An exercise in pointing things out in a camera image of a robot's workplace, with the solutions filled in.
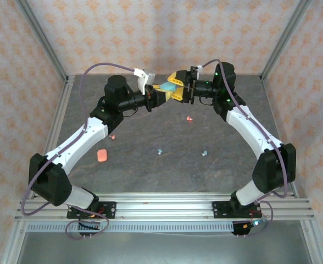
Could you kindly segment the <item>aluminium side rail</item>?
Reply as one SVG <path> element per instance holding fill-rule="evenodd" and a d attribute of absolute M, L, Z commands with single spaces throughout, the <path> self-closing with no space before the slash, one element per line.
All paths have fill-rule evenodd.
<path fill-rule="evenodd" d="M 298 147 L 302 126 L 299 115 L 304 102 L 298 93 L 296 78 L 293 75 L 273 75 L 264 82 L 264 88 L 280 140 Z"/>
<path fill-rule="evenodd" d="M 64 82 L 64 86 L 54 112 L 54 117 L 52 118 L 51 127 L 48 132 L 47 140 L 44 145 L 44 149 L 43 149 L 44 154 L 53 150 L 57 146 L 59 134 L 62 128 L 62 123 L 68 106 L 74 80 L 75 80 L 75 76 L 69 75 L 68 79 Z"/>

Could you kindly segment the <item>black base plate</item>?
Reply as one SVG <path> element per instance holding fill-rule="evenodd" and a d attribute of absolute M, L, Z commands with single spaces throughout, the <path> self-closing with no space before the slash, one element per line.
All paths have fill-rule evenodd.
<path fill-rule="evenodd" d="M 259 218 L 261 217 L 261 207 L 251 203 L 242 206 L 233 201 L 214 201 L 211 204 L 214 218 Z"/>
<path fill-rule="evenodd" d="M 99 213 L 101 215 L 106 216 L 108 219 L 115 218 L 115 211 L 116 211 L 116 202 L 114 201 L 94 201 L 93 205 L 91 205 L 88 211 Z M 76 208 L 68 208 L 66 217 L 68 219 L 93 219 L 93 218 L 101 218 L 100 216 L 96 216 L 93 213 L 87 213 L 80 211 Z"/>

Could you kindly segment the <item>grey metal sheet panel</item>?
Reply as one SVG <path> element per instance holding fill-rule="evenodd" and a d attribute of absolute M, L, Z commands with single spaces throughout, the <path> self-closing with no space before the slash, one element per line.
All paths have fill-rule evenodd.
<path fill-rule="evenodd" d="M 230 235 L 105 233 L 72 241 L 28 233 L 17 264 L 312 264 L 301 235 L 271 229 L 253 238 Z"/>

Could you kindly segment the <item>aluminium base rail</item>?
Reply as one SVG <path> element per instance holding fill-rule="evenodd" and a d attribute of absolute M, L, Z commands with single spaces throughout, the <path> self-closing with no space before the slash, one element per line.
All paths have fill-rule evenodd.
<path fill-rule="evenodd" d="M 213 221 L 214 201 L 229 195 L 211 192 L 98 194 L 101 201 L 114 201 L 115 221 Z M 260 203 L 262 213 L 275 221 L 314 219 L 308 199 L 288 195 L 268 196 Z"/>

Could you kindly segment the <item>blue earbud charging case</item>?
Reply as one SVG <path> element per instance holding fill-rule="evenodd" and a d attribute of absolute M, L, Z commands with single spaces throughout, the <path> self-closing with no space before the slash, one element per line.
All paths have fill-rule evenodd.
<path fill-rule="evenodd" d="M 161 90 L 171 91 L 171 92 L 175 92 L 178 87 L 179 87 L 178 85 L 171 83 L 171 82 L 165 82 L 160 85 Z"/>

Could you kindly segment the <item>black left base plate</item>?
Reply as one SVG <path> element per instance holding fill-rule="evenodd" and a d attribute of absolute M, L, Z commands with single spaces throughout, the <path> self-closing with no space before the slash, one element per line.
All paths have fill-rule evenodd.
<path fill-rule="evenodd" d="M 101 215 L 106 216 L 108 219 L 115 218 L 115 211 L 116 211 L 116 202 L 114 201 L 94 201 L 93 205 L 91 205 L 88 211 L 99 213 Z M 68 208 L 66 217 L 68 219 L 93 219 L 93 218 L 101 218 L 100 216 L 96 216 L 93 213 L 87 213 L 80 211 L 76 208 Z"/>

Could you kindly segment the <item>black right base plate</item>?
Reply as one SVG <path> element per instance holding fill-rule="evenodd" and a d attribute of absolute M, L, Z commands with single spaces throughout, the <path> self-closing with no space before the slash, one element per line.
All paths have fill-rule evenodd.
<path fill-rule="evenodd" d="M 233 201 L 214 201 L 211 204 L 214 218 L 259 218 L 261 217 L 261 207 L 251 203 L 242 206 Z"/>

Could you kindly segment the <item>aluminium frame leg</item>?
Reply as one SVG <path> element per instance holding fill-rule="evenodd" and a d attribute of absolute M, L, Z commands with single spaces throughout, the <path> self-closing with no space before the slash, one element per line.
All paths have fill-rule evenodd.
<path fill-rule="evenodd" d="M 315 221 L 312 220 L 301 220 L 300 226 L 303 231 L 311 263 L 323 264 L 323 253 L 314 223 Z"/>
<path fill-rule="evenodd" d="M 10 230 L 1 264 L 17 264 L 27 231 L 27 222 L 15 221 Z"/>

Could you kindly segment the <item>aluminium frame post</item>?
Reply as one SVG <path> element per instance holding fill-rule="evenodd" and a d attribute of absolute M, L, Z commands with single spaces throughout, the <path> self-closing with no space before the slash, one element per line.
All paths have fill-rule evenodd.
<path fill-rule="evenodd" d="M 68 75 L 64 70 L 58 56 L 56 55 L 49 39 L 47 38 L 40 22 L 36 18 L 32 8 L 30 7 L 27 0 L 15 0 L 16 4 L 18 5 L 19 9 L 23 13 L 25 19 L 29 23 L 30 28 L 34 32 L 35 36 L 37 37 L 38 41 L 40 42 L 44 52 L 46 53 L 47 57 L 51 61 L 52 66 L 54 66 L 55 71 L 59 75 L 59 77 L 64 81 L 67 82 Z"/>
<path fill-rule="evenodd" d="M 262 83 L 269 77 L 271 71 L 273 70 L 275 64 L 280 58 L 283 50 L 287 46 L 289 40 L 291 39 L 294 31 L 296 30 L 298 24 L 300 23 L 303 15 L 307 11 L 312 0 L 299 0 L 294 12 L 292 13 L 288 23 L 286 24 L 274 50 L 272 51 L 268 62 L 266 63 L 262 74 L 259 76 Z"/>

